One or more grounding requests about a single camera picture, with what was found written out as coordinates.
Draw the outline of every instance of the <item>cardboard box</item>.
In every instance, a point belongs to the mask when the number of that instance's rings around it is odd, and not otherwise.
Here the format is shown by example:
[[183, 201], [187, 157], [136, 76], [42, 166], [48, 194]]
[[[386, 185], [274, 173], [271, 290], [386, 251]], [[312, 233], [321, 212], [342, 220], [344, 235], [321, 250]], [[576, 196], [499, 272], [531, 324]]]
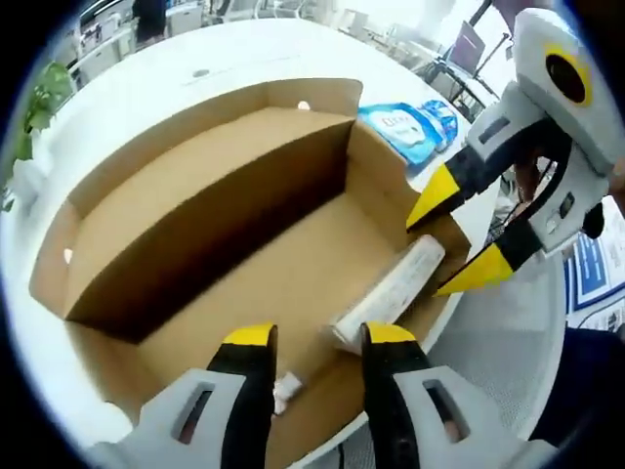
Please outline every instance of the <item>cardboard box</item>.
[[[150, 128], [71, 192], [30, 291], [70, 321], [106, 401], [137, 421], [230, 331], [273, 321], [278, 376], [294, 370], [307, 387], [272, 424], [268, 467], [362, 411], [359, 358], [318, 332], [421, 234], [405, 232], [418, 196], [405, 162], [354, 122], [360, 91], [353, 80], [298, 79], [222, 95]], [[423, 233], [446, 251], [437, 279], [464, 264], [469, 243], [451, 217]], [[446, 303], [432, 291], [400, 320], [421, 339]]]

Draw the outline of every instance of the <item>green plant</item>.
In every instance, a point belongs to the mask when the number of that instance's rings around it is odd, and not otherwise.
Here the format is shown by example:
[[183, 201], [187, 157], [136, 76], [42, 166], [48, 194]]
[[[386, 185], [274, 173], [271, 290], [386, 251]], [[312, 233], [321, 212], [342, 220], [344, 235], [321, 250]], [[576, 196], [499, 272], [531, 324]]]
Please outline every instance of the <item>green plant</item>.
[[14, 132], [11, 152], [2, 161], [0, 168], [2, 176], [2, 210], [9, 211], [13, 200], [9, 199], [7, 184], [13, 177], [13, 167], [17, 160], [32, 159], [32, 130], [43, 130], [50, 126], [50, 121], [59, 107], [71, 95], [71, 78], [65, 67], [52, 62], [47, 64], [39, 73], [32, 91], [28, 96], [20, 125]]

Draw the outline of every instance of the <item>yellow ring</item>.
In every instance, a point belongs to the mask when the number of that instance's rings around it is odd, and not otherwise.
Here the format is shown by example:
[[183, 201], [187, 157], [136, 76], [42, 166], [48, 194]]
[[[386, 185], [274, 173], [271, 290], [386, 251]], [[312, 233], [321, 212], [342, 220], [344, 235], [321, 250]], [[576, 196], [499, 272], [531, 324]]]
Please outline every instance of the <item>yellow ring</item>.
[[545, 57], [549, 56], [558, 56], [567, 61], [573, 68], [575, 68], [575, 71], [584, 85], [584, 101], [581, 103], [576, 103], [572, 99], [568, 98], [564, 93], [562, 93], [562, 95], [577, 106], [588, 106], [593, 100], [593, 84], [588, 65], [584, 64], [577, 56], [570, 54], [557, 44], [548, 44], [545, 47]]

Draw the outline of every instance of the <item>person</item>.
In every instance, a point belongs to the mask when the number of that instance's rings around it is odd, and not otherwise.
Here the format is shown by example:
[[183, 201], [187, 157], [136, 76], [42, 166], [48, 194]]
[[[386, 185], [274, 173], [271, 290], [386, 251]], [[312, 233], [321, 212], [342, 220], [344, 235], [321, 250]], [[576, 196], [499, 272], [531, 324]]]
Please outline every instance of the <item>person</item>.
[[[536, 196], [540, 179], [537, 167], [539, 154], [540, 150], [536, 150], [514, 166], [521, 201], [518, 213]], [[614, 168], [608, 194], [614, 198], [621, 214], [625, 216], [625, 157]], [[597, 237], [603, 228], [602, 205], [599, 204], [592, 212], [595, 212], [594, 215], [590, 221], [587, 216], [582, 231], [590, 231], [590, 237]], [[606, 429], [622, 425], [624, 369], [625, 324], [616, 333], [568, 327], [564, 333], [556, 381], [531, 439], [545, 440], [561, 447], [579, 425], [590, 421], [591, 417], [601, 422], [601, 425], [596, 424], [590, 430], [600, 432], [591, 438], [613, 438], [608, 433], [610, 430]], [[573, 465], [584, 467], [584, 461], [593, 461], [596, 455], [576, 452], [574, 457], [577, 460]]]
[[166, 10], [166, 0], [135, 0], [133, 18], [138, 19], [137, 51], [163, 40]]

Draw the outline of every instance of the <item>cardboard divider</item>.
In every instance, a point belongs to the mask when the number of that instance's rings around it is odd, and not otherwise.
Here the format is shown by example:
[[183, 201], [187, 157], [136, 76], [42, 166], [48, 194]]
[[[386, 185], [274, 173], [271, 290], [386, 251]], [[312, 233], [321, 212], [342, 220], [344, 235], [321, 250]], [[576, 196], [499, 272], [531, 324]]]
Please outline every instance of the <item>cardboard divider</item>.
[[[465, 262], [469, 243], [451, 217], [405, 232], [418, 194], [405, 161], [354, 122], [360, 90], [306, 79], [222, 95], [149, 129], [72, 191], [30, 291], [80, 322], [70, 334], [103, 399], [136, 421], [233, 329], [272, 321], [278, 375], [306, 386], [272, 423], [267, 467], [303, 457], [362, 411], [360, 359], [334, 350], [323, 327], [421, 234], [446, 249], [436, 278]], [[433, 291], [400, 319], [418, 339], [446, 304]]]

